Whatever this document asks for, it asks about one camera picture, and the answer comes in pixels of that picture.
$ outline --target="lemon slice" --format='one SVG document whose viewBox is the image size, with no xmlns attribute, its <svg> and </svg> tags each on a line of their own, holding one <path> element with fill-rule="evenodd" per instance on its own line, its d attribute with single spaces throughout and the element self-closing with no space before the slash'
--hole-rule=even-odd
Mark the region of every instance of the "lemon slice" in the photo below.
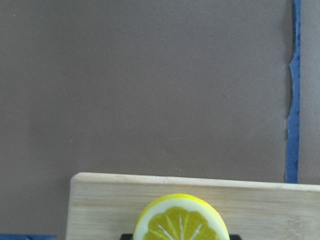
<svg viewBox="0 0 320 240">
<path fill-rule="evenodd" d="M 219 213 L 184 193 L 162 196 L 141 213 L 133 240 L 229 240 Z"/>
</svg>

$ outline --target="lemon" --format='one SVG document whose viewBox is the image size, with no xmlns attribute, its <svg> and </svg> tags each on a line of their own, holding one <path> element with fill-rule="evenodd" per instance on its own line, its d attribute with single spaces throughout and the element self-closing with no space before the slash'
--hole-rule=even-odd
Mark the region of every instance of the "lemon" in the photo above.
<svg viewBox="0 0 320 240">
<path fill-rule="evenodd" d="M 159 197 L 141 213 L 133 240 L 229 240 L 219 213 L 184 193 Z"/>
</svg>

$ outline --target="lemon pulp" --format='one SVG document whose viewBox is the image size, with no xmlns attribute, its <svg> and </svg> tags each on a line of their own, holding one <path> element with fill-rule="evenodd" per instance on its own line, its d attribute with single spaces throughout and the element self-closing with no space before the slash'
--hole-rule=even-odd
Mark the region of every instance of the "lemon pulp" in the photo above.
<svg viewBox="0 0 320 240">
<path fill-rule="evenodd" d="M 133 240 L 229 240 L 219 213 L 188 194 L 162 196 L 140 215 Z"/>
</svg>

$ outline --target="blue painter's tape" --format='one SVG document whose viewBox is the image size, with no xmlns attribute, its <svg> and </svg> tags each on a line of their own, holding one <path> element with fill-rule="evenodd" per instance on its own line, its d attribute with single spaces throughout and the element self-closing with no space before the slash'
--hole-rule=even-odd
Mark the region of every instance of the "blue painter's tape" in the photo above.
<svg viewBox="0 0 320 240">
<path fill-rule="evenodd" d="M 53 235 L 0 234 L 0 240 L 54 240 Z"/>
<path fill-rule="evenodd" d="M 299 177 L 299 128 L 300 128 L 300 45 L 301 0 L 292 0 L 293 48 L 289 64 L 291 73 L 291 104 L 287 119 L 285 182 L 297 184 Z"/>
</svg>

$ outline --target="gray table surface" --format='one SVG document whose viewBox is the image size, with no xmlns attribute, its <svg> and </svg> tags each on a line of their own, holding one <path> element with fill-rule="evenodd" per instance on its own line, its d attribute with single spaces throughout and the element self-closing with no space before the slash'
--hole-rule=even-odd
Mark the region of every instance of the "gray table surface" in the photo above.
<svg viewBox="0 0 320 240">
<path fill-rule="evenodd" d="M 319 12 L 303 2 L 302 184 Z M 0 233 L 64 239 L 78 172 L 284 182 L 290 0 L 3 0 L 0 23 Z"/>
</svg>

